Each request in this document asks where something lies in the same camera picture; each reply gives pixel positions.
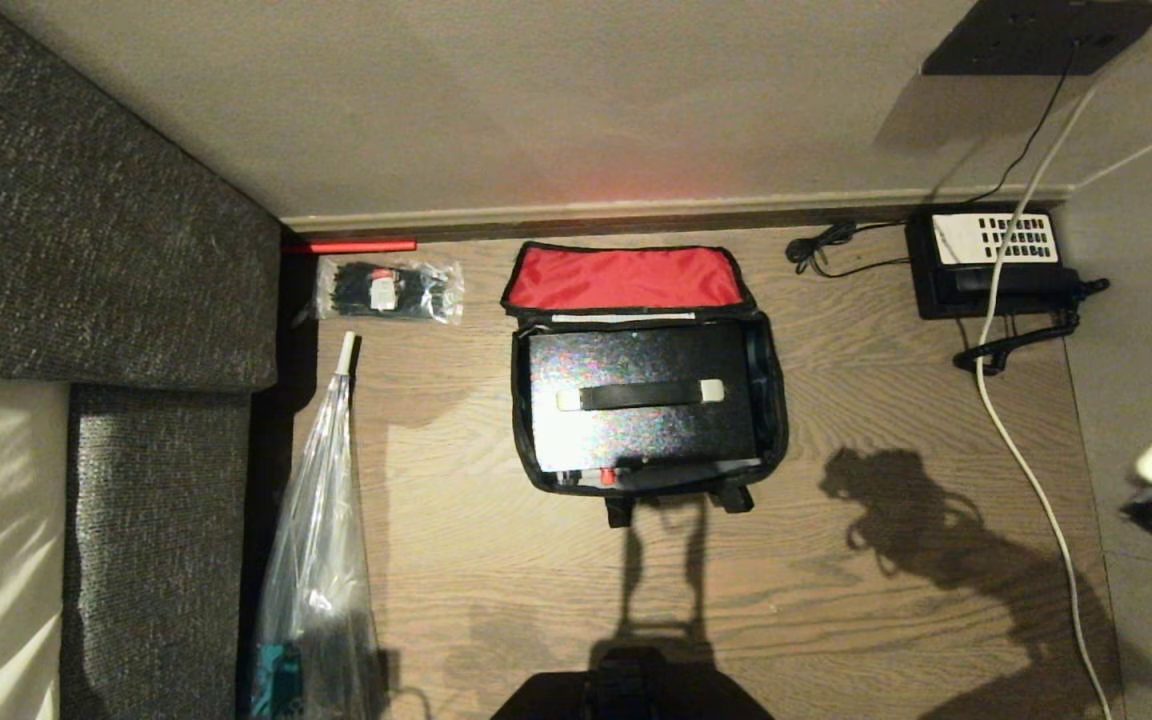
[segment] skirting board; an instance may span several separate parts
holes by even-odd
[[[1034,200],[1055,205],[1069,199],[1075,185],[1038,188]],[[282,218],[294,232],[319,236],[351,237],[411,234],[426,240],[464,237],[539,236],[570,234],[573,228],[602,232],[649,232],[655,227],[770,227],[770,225],[823,223],[838,219],[884,220],[902,218],[920,206],[950,205],[969,199],[987,187],[941,191],[821,192],[698,200],[577,202],[571,205],[532,205],[520,209],[426,210],[412,213],[359,213]],[[1021,185],[1007,185],[990,202],[1017,200]]]

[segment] black bag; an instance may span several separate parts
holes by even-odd
[[[771,323],[730,252],[529,242],[500,304],[518,320],[513,435],[536,487],[602,497],[613,528],[641,497],[753,509],[788,419]]]

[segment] wooden floor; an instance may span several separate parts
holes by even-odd
[[[785,369],[790,452],[752,487],[753,511],[677,502],[637,514],[630,627],[672,660],[717,660],[785,719],[1083,717],[1094,696],[1055,539],[973,379],[948,361],[963,348],[957,324],[918,319],[904,266],[796,275],[782,252],[806,233],[561,241],[727,247]],[[362,336],[353,409],[376,620],[403,688],[393,717],[490,717],[532,674],[584,670],[617,632],[627,531],[607,528],[602,502],[532,488],[513,446],[515,323],[498,301],[518,247],[420,250],[465,268],[460,327],[320,324],[320,395],[342,333]],[[904,253],[900,228],[884,229],[829,260]],[[1121,715],[1064,347],[1020,351],[990,387],[1069,538],[1089,646]],[[298,415],[297,447],[316,409]]]

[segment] plastic bag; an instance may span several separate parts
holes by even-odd
[[[374,314],[458,325],[463,300],[465,278],[460,263],[319,260],[314,288],[319,318]]]
[[[265,570],[248,717],[378,717],[376,626],[349,444],[346,333],[305,455],[279,511]]]

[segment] white label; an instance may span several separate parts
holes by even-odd
[[[393,310],[397,306],[397,293],[394,291],[394,278],[371,279],[371,309]]]

